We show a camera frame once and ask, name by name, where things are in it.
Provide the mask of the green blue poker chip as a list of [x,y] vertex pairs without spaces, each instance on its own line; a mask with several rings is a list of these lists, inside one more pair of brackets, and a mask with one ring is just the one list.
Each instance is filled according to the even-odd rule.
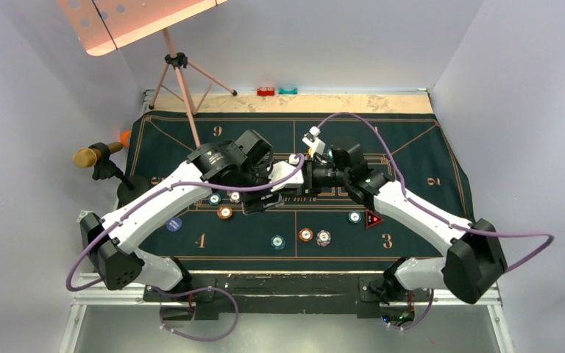
[[218,205],[222,201],[222,197],[218,193],[212,193],[208,196],[208,203],[211,205]]

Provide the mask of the black red all-in triangle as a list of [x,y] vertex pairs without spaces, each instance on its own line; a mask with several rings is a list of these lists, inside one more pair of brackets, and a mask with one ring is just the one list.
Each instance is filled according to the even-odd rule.
[[383,217],[371,210],[365,210],[365,227],[370,229],[384,221]]

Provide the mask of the orange yellow poker chip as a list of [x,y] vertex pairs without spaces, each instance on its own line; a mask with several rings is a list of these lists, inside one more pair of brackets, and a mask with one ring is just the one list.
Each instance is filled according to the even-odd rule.
[[233,210],[231,207],[220,207],[217,210],[217,216],[223,220],[229,219],[233,216]]

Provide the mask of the purple small blind button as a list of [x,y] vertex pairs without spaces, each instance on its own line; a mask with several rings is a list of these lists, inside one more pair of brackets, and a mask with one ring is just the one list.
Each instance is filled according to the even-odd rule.
[[182,228],[182,225],[182,219],[178,216],[175,216],[167,221],[166,229],[169,232],[178,232]]

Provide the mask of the blue white card deck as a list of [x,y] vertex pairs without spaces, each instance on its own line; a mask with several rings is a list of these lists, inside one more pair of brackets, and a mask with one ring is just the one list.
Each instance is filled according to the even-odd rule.
[[284,204],[283,197],[280,194],[270,193],[242,202],[242,212],[244,215],[262,213],[281,204]]

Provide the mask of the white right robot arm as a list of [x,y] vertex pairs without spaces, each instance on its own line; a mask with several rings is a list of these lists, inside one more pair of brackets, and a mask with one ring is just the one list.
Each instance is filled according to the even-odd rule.
[[403,182],[368,166],[353,138],[337,140],[330,147],[331,160],[317,131],[305,133],[302,141],[309,148],[303,168],[307,193],[343,188],[354,203],[394,219],[441,254],[425,260],[399,258],[384,271],[382,285],[369,289],[381,301],[401,300],[413,290],[429,288],[449,290],[462,302],[474,304],[507,271],[489,222],[470,224],[423,199],[413,200]]

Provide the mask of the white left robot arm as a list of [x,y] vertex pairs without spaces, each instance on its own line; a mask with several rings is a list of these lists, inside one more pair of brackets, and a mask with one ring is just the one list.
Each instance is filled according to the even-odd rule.
[[203,143],[162,182],[102,217],[83,213],[79,225],[83,253],[108,290],[131,283],[161,290],[170,300],[184,299],[191,276],[178,260],[141,249],[141,244],[178,212],[216,190],[273,196],[302,182],[303,154],[273,163],[271,144],[254,130],[237,140]]

